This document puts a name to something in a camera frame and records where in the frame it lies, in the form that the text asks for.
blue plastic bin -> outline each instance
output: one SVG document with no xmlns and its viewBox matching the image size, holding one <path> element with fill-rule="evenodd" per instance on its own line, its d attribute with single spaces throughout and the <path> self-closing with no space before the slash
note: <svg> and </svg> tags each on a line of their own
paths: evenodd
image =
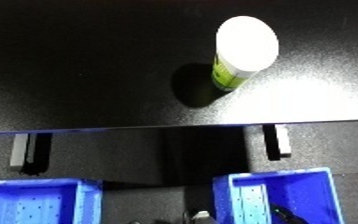
<svg viewBox="0 0 358 224">
<path fill-rule="evenodd" d="M 270 204 L 310 224 L 343 224 L 329 168 L 232 174 L 214 179 L 219 224 L 281 224 Z"/>
<path fill-rule="evenodd" d="M 96 224 L 101 181 L 38 179 L 0 181 L 0 224 Z"/>
</svg>

dark floor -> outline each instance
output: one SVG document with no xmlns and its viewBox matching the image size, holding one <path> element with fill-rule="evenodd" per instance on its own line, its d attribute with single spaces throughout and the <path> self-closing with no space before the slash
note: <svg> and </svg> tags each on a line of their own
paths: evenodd
<svg viewBox="0 0 358 224">
<path fill-rule="evenodd" d="M 213 210 L 214 176 L 327 166 L 345 221 L 358 223 L 358 122 L 287 128 L 293 156 L 281 161 L 268 161 L 260 126 L 54 134 L 39 176 L 8 170 L 13 135 L 0 135 L 0 179 L 103 179 L 103 223 L 176 224 L 186 209 Z"/>
</svg>

green label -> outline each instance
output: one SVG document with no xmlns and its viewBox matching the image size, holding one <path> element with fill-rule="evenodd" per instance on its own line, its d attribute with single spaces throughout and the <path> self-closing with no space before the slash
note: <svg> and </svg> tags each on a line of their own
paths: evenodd
<svg viewBox="0 0 358 224">
<path fill-rule="evenodd" d="M 231 74 L 219 60 L 218 55 L 215 56 L 212 76 L 221 88 L 227 90 L 233 90 L 239 87 L 246 80 L 246 78 L 240 78 Z"/>
</svg>

plastic container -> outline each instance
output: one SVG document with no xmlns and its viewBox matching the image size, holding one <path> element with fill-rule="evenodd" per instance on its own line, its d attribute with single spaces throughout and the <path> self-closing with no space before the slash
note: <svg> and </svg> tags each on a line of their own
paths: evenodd
<svg viewBox="0 0 358 224">
<path fill-rule="evenodd" d="M 225 21 L 216 34 L 212 79 L 224 91 L 232 91 L 276 60 L 279 43 L 264 22 L 249 16 Z"/>
<path fill-rule="evenodd" d="M 215 178 L 213 188 L 220 224 L 281 224 L 271 203 L 310 224 L 344 223 L 328 168 L 232 174 Z"/>
<path fill-rule="evenodd" d="M 0 224 L 100 223 L 101 197 L 101 181 L 0 181 Z"/>
</svg>

white lid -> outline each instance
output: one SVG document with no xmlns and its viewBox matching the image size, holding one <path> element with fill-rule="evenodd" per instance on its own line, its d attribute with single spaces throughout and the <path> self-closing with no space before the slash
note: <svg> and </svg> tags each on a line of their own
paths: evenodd
<svg viewBox="0 0 358 224">
<path fill-rule="evenodd" d="M 260 71 L 276 60 L 279 44 L 273 30 L 249 16 L 225 21 L 216 34 L 219 54 L 242 71 Z"/>
</svg>

